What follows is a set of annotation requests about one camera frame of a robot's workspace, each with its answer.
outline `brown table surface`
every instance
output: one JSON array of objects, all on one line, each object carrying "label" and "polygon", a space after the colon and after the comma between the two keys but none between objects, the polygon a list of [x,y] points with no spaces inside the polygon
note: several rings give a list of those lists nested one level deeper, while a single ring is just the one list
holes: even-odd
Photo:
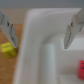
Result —
[{"label": "brown table surface", "polygon": [[[14,25],[16,35],[18,37],[18,49],[20,47],[21,34],[23,25]],[[8,42],[6,36],[0,31],[0,44]],[[13,74],[15,70],[17,56],[6,58],[0,52],[0,84],[12,84]]]}]

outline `yellow toy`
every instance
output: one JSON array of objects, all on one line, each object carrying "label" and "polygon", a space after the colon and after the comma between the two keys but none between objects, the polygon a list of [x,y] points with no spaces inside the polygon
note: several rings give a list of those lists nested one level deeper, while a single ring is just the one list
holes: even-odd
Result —
[{"label": "yellow toy", "polygon": [[17,54],[16,50],[14,49],[14,47],[12,46],[12,44],[10,42],[1,44],[1,52],[7,58],[14,57]]}]

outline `wooden table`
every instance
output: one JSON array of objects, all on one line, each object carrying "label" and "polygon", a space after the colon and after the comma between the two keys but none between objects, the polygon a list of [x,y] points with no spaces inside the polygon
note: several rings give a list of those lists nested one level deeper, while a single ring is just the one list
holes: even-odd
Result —
[{"label": "wooden table", "polygon": [[[14,25],[16,35],[18,37],[18,49],[20,47],[21,34],[23,25]],[[6,36],[0,31],[0,44],[8,42]],[[13,58],[6,58],[0,52],[0,84],[12,84],[13,74],[15,70],[17,56]]]}]

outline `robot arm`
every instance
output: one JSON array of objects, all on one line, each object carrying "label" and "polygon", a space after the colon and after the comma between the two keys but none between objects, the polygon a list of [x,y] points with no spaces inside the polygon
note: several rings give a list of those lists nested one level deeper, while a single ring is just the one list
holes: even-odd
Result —
[{"label": "robot arm", "polygon": [[11,44],[17,48],[18,38],[16,36],[13,25],[10,23],[9,17],[0,12],[0,28],[1,31],[6,35],[7,39]]},{"label": "robot arm", "polygon": [[84,9],[73,15],[71,25],[67,26],[64,37],[64,48],[67,49],[73,42],[76,34],[80,32],[84,25]]}]

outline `red object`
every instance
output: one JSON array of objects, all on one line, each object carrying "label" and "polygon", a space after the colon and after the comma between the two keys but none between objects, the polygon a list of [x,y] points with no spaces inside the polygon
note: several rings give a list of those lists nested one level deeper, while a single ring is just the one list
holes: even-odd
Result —
[{"label": "red object", "polygon": [[78,78],[84,80],[84,60],[80,60]]}]

